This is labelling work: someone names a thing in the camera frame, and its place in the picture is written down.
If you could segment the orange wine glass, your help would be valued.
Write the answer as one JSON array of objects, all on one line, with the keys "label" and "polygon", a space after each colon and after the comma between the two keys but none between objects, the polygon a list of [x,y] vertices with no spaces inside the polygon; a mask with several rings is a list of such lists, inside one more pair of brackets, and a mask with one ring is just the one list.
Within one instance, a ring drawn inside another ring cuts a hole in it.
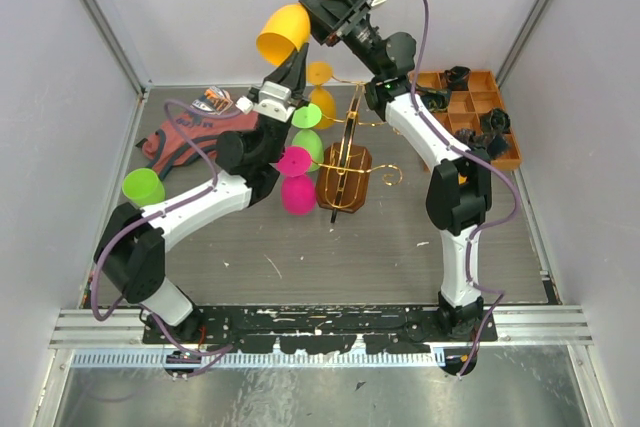
[{"label": "orange wine glass", "polygon": [[299,51],[310,36],[309,14],[296,2],[271,15],[256,38],[256,48],[267,62],[280,66],[291,53]]},{"label": "orange wine glass", "polygon": [[307,81],[313,86],[310,101],[321,111],[321,120],[316,124],[318,130],[326,130],[335,123],[336,103],[325,85],[333,78],[332,67],[322,61],[312,62],[307,67]]}]

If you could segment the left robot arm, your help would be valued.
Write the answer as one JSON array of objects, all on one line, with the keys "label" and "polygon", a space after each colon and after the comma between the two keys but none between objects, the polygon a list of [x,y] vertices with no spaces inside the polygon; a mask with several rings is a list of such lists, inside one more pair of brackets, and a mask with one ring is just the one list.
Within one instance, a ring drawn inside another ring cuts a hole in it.
[{"label": "left robot arm", "polygon": [[308,49],[307,45],[294,49],[260,86],[238,100],[240,112],[257,112],[256,126],[219,135],[210,180],[146,208],[126,202],[114,209],[94,254],[90,305],[96,320],[110,316],[100,312],[97,303],[100,280],[107,277],[122,300],[150,313],[166,339],[178,343],[197,339],[202,315],[167,277],[166,254],[197,230],[271,194],[293,114],[306,103]]}]

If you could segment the pink wine glass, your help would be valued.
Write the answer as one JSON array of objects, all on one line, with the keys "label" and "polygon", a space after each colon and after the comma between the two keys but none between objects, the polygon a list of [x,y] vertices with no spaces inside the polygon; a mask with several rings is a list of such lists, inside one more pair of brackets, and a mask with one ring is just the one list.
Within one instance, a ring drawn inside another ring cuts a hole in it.
[{"label": "pink wine glass", "polygon": [[276,164],[283,176],[281,201],[285,210],[292,215],[309,214],[315,206],[314,183],[307,175],[311,164],[311,155],[299,146],[287,147]]}]

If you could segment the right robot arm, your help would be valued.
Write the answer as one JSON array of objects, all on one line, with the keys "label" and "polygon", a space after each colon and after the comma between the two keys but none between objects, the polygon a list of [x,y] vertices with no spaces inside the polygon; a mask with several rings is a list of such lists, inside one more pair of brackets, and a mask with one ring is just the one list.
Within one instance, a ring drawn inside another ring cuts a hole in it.
[{"label": "right robot arm", "polygon": [[299,0],[319,44],[344,43],[371,71],[369,108],[405,137],[429,169],[425,206],[443,249],[436,318],[442,335],[459,341],[483,317],[476,275],[479,229],[492,206],[489,158],[453,137],[424,105],[415,68],[426,41],[406,32],[382,37],[370,22],[378,1],[385,0]]}]

